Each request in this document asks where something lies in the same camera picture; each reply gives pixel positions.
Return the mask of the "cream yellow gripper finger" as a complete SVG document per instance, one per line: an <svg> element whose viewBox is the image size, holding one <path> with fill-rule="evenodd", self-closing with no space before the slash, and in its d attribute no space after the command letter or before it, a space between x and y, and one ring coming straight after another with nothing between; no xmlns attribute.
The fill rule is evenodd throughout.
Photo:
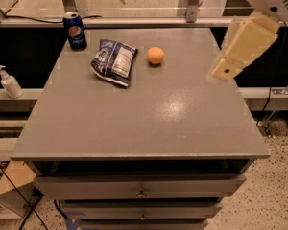
<svg viewBox="0 0 288 230"><path fill-rule="evenodd" d="M259 11L245 18L235 16L206 78L211 82L233 80L276 42L279 28L274 17Z"/></svg>

